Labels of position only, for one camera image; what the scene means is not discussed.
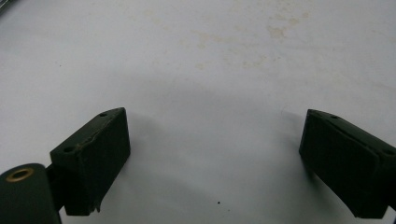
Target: bolt hole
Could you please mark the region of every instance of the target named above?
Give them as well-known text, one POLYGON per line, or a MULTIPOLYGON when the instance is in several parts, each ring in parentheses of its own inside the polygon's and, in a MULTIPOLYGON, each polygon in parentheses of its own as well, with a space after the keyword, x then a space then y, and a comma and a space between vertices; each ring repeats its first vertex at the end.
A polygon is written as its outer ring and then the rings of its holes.
POLYGON ((32 175, 34 172, 34 169, 32 168, 22 168, 20 170, 17 170, 15 172, 13 172, 12 174, 10 174, 9 176, 7 176, 7 181, 8 182, 18 182, 21 181, 23 179, 26 179, 27 177, 29 177, 30 175, 32 175))
POLYGON ((383 149, 383 152, 389 156, 394 156, 395 152, 389 149, 383 149))
POLYGON ((66 153, 69 153, 69 152, 72 152, 72 151, 74 151, 74 148, 73 148, 73 147, 66 147, 66 148, 64 148, 64 152, 66 152, 66 153))

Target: white table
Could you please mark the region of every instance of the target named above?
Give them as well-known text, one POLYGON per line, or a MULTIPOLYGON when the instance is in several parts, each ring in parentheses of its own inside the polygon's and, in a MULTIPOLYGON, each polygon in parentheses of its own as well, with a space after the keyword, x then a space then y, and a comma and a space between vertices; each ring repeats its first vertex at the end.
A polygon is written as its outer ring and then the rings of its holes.
POLYGON ((308 108, 396 146, 396 2, 19 1, 0 17, 0 171, 127 109, 132 154, 71 223, 392 223, 298 153, 308 108))

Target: black object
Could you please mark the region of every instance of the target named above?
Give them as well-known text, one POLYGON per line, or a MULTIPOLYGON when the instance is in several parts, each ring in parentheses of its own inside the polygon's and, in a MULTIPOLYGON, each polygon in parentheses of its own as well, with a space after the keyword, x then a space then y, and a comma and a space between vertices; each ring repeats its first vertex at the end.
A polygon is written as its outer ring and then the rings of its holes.
POLYGON ((0 223, 57 224, 88 216, 130 155, 124 108, 101 113, 50 153, 52 165, 25 164, 0 175, 0 223))
POLYGON ((6 10, 7 7, 11 6, 15 0, 0 0, 0 13, 6 10))
POLYGON ((396 148, 335 115, 308 110, 300 154, 355 217, 396 208, 396 148))

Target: stain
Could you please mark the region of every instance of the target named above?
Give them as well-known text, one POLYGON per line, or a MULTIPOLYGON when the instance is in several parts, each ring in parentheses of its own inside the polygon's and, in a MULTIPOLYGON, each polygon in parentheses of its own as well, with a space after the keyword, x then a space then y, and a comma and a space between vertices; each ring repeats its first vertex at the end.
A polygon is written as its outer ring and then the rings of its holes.
POLYGON ((284 34, 285 28, 280 29, 280 28, 274 28, 272 26, 267 26, 267 30, 272 38, 276 38, 276 39, 285 38, 285 34, 284 34))
POLYGON ((205 66, 203 63, 198 63, 195 65, 196 68, 198 68, 199 70, 204 70, 205 66))
POLYGON ((297 25, 299 22, 300 22, 299 20, 294 19, 294 18, 293 19, 289 19, 289 24, 291 26, 297 25))

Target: white surface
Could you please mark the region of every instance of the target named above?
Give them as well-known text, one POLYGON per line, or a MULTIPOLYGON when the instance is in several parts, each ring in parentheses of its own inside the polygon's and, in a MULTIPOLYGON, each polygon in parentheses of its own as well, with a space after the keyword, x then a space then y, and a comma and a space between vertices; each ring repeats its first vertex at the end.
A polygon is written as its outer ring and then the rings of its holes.
POLYGON ((356 219, 298 147, 308 108, 396 146, 396 2, 19 1, 0 18, 0 170, 124 106, 132 155, 64 223, 356 219))

